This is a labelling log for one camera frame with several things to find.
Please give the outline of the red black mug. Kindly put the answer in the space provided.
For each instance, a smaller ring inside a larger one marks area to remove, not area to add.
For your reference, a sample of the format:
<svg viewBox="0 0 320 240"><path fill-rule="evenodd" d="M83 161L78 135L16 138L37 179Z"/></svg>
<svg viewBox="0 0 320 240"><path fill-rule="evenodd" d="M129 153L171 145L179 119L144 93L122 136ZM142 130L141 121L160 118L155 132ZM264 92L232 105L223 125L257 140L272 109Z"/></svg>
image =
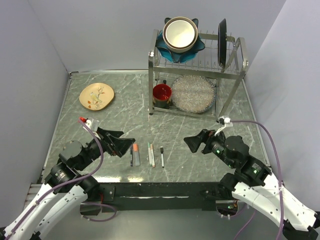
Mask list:
<svg viewBox="0 0 320 240"><path fill-rule="evenodd" d="M157 84L152 90L153 106L161 109L169 109L171 105L172 89L167 81Z"/></svg>

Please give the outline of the white green-tipped highlighter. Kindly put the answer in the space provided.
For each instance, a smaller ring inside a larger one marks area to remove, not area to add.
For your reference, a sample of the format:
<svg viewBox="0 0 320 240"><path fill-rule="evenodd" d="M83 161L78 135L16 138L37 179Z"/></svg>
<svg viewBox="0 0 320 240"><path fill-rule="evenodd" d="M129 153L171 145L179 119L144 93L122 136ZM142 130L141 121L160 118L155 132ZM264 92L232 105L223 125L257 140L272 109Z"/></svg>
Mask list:
<svg viewBox="0 0 320 240"><path fill-rule="evenodd" d="M150 143L147 143L147 153L148 153L148 162L149 165L152 166L152 157L151 157L151 146Z"/></svg>

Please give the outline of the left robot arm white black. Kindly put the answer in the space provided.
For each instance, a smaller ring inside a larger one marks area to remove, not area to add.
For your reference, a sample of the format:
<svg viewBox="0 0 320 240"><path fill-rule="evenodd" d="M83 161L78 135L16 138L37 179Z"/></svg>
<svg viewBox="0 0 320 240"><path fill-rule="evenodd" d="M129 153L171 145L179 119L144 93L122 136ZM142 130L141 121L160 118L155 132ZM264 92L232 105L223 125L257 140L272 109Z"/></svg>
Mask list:
<svg viewBox="0 0 320 240"><path fill-rule="evenodd" d="M83 146L77 140L67 142L38 193L23 212L8 226L0 229L2 240L39 240L74 207L82 202L95 200L100 184L92 173L81 175L104 153L122 157L134 138L123 138L122 131L97 128L93 140Z"/></svg>

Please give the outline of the blue petal-shaped bowl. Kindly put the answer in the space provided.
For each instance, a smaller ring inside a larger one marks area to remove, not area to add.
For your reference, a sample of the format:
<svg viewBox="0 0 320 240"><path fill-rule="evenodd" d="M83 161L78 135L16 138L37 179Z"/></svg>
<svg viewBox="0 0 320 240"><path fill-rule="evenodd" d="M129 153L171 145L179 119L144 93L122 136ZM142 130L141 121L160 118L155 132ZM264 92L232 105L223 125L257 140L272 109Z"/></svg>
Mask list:
<svg viewBox="0 0 320 240"><path fill-rule="evenodd" d="M185 63L205 49L198 31L199 20L183 16L167 17L159 32L155 47L163 58L171 63Z"/></svg>

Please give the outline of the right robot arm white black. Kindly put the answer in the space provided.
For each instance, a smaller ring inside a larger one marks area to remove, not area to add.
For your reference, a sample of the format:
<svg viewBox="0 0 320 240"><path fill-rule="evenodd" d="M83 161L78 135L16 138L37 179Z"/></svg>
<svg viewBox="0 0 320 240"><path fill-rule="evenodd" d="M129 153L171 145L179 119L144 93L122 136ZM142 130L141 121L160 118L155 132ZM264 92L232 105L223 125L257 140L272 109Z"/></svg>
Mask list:
<svg viewBox="0 0 320 240"><path fill-rule="evenodd" d="M221 199L240 200L280 227L288 240L315 240L320 213L308 208L290 193L262 161L250 155L239 135L203 129L184 138L192 153L205 144L202 154L215 154L234 173L227 173L210 194Z"/></svg>

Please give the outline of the grey marker orange tip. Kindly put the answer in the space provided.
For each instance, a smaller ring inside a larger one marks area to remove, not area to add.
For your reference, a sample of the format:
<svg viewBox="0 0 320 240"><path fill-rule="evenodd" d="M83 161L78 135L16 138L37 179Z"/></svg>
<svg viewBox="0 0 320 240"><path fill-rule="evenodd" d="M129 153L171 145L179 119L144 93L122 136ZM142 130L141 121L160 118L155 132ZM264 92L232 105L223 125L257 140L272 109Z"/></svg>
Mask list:
<svg viewBox="0 0 320 240"><path fill-rule="evenodd" d="M135 167L138 167L141 165L139 151L133 151L133 164Z"/></svg>

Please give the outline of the white marker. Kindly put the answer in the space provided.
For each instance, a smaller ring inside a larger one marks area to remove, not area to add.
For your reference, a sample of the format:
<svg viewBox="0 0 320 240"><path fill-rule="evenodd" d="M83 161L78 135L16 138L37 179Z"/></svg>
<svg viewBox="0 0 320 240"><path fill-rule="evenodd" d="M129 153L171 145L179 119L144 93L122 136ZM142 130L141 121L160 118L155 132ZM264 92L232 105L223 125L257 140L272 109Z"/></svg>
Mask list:
<svg viewBox="0 0 320 240"><path fill-rule="evenodd" d="M153 147L153 144L152 144L152 143L150 144L150 155L151 155L151 164L152 164L152 167L155 168L155 167L156 167L156 164L155 164L155 156L154 156L154 147Z"/></svg>

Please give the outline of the black plate upright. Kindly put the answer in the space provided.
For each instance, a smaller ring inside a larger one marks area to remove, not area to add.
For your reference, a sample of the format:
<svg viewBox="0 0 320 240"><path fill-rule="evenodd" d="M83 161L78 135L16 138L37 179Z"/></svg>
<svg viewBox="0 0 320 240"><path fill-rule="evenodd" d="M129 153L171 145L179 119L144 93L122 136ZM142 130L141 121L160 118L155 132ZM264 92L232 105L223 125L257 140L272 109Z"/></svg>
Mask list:
<svg viewBox="0 0 320 240"><path fill-rule="evenodd" d="M219 66L224 69L227 59L227 21L224 18L218 25L217 57Z"/></svg>

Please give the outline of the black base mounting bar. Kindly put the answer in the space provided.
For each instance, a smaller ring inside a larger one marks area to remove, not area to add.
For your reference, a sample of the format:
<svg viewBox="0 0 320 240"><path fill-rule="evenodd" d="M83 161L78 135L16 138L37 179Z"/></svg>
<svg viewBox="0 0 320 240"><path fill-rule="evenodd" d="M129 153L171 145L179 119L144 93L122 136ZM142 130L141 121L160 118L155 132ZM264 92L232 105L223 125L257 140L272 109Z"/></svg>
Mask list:
<svg viewBox="0 0 320 240"><path fill-rule="evenodd" d="M241 204L218 182L105 182L86 201L118 211L229 210L231 215Z"/></svg>

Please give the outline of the yellow bird-pattern plate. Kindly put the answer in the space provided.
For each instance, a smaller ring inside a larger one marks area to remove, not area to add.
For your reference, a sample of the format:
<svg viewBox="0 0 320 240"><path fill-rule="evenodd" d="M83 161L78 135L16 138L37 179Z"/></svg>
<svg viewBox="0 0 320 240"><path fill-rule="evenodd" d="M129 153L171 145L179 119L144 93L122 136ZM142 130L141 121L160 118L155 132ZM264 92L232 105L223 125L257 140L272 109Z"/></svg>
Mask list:
<svg viewBox="0 0 320 240"><path fill-rule="evenodd" d="M92 83L79 95L79 102L91 111L100 111L110 104L115 97L112 87L105 83Z"/></svg>

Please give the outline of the speckled grey plate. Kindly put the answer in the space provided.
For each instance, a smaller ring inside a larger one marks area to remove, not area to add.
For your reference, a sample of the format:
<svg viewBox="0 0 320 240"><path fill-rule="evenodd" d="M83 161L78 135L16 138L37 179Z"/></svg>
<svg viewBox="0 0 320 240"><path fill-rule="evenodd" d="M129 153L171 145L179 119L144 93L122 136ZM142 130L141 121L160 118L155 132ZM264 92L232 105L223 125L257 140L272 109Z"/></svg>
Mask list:
<svg viewBox="0 0 320 240"><path fill-rule="evenodd" d="M181 75L170 87L172 104L183 112L200 114L215 102L216 86L206 77Z"/></svg>

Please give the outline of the large orange marker cap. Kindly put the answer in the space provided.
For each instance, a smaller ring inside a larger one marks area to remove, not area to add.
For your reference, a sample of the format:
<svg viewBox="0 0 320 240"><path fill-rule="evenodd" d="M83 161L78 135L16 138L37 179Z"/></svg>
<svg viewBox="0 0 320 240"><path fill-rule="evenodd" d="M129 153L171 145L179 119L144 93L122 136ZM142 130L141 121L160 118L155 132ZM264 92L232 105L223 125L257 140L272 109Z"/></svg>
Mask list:
<svg viewBox="0 0 320 240"><path fill-rule="evenodd" d="M139 147L138 147L138 144L137 144L137 143L134 143L134 144L133 144L133 151L134 151L134 152L138 152L138 151L139 151Z"/></svg>

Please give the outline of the cream bowl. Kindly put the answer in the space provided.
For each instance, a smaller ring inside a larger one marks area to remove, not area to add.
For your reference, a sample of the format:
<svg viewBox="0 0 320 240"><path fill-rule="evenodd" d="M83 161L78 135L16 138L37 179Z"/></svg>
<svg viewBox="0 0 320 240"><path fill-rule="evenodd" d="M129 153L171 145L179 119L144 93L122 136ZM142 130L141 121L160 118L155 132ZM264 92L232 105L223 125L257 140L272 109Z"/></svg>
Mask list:
<svg viewBox="0 0 320 240"><path fill-rule="evenodd" d="M184 53L195 45L198 39L198 26L187 17L166 18L162 38L171 51Z"/></svg>

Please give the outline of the dark blue pen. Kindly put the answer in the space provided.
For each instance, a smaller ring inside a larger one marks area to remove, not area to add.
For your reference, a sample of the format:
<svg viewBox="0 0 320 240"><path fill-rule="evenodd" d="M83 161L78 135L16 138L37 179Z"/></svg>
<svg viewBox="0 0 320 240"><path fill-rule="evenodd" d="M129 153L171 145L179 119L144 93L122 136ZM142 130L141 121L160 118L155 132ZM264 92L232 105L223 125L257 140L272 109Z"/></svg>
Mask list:
<svg viewBox="0 0 320 240"><path fill-rule="evenodd" d="M133 145L130 146L130 166L133 167Z"/></svg>

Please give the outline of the grey pen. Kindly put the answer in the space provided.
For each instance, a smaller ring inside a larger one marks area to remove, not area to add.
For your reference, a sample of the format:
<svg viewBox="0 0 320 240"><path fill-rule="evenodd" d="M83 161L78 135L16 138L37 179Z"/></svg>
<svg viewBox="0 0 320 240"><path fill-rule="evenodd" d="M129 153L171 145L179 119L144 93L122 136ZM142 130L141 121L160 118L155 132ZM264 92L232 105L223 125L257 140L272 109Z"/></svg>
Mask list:
<svg viewBox="0 0 320 240"><path fill-rule="evenodd" d="M164 161L164 153L163 151L161 152L161 167L164 168L165 167L165 161Z"/></svg>

